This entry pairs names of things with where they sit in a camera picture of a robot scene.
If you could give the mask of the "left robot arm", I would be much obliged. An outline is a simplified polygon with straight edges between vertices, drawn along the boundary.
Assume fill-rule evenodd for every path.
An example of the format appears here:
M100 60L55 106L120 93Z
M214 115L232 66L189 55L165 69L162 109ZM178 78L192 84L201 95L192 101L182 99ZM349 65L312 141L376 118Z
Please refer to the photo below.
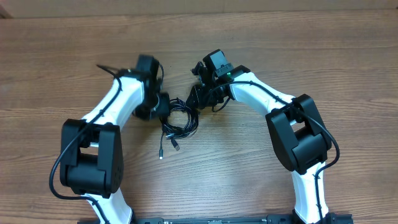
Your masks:
M113 85L99 104L82 119L62 126L60 155L49 177L60 172L60 183L70 188L70 200L86 200L97 223L135 223L133 209L121 192L124 172L121 130L131 116L142 120L169 116L169 95L162 93L164 73L151 55L140 55L134 68L101 69L113 76Z

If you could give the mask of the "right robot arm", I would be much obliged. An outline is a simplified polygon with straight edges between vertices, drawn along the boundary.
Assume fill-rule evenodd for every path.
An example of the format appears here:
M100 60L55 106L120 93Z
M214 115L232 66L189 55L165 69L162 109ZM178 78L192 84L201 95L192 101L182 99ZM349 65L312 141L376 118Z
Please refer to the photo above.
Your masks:
M329 210L323 171L332 139L314 100L277 91L247 67L234 67L220 49L198 62L192 73L199 82L192 87L189 106L202 110L235 100L265 117L274 153L292 174L294 215L300 223L325 223Z

